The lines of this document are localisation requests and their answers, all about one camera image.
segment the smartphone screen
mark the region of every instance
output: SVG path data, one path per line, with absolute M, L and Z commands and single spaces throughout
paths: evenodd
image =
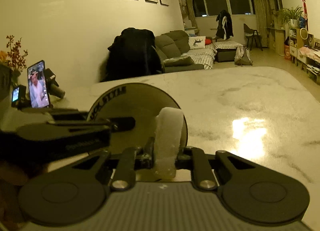
M 15 88 L 12 92 L 12 102 L 17 101 L 19 98 L 19 87 Z
M 33 108 L 44 108 L 50 104 L 44 70 L 44 61 L 39 61 L 28 68 L 28 88 Z

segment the red berry branch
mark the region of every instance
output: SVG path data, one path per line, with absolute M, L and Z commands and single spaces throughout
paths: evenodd
M 24 55 L 20 55 L 21 48 L 21 38 L 13 45 L 14 36 L 8 35 L 7 39 L 9 39 L 9 42 L 7 43 L 7 48 L 10 47 L 10 52 L 8 52 L 8 57 L 11 58 L 11 60 L 7 60 L 8 66 L 14 71 L 18 70 L 19 72 L 22 72 L 23 69 L 26 69 L 26 60 L 25 57 L 28 55 L 28 50 L 23 50 Z

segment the black jacket on chair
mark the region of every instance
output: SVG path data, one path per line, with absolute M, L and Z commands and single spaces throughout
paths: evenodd
M 117 36 L 110 51 L 103 81 L 159 74 L 161 61 L 155 49 L 153 32 L 127 28 Z
M 222 10 L 220 12 L 220 14 L 217 17 L 216 21 L 219 21 L 218 24 L 218 30 L 217 30 L 217 36 L 219 38 L 224 39 L 224 28 L 222 27 L 222 20 L 224 17 L 227 17 L 227 26 L 226 26 L 226 37 L 227 40 L 230 39 L 230 36 L 233 36 L 233 30 L 232 30 L 232 19 L 231 19 L 231 15 L 226 11 L 226 10 Z

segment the deer print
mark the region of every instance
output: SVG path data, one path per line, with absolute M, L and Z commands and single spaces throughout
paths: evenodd
M 193 43 L 193 46 L 198 46 L 197 44 L 202 42 L 203 40 L 195 39 L 195 42 Z

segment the marble tabletop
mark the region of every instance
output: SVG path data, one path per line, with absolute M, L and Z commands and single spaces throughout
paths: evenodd
M 128 82 L 156 86 L 176 100 L 189 146 L 226 150 L 302 182 L 311 197 L 303 221 L 320 230 L 320 103 L 290 74 L 237 67 L 131 78 L 66 91 L 55 106 L 88 111 L 105 91 Z

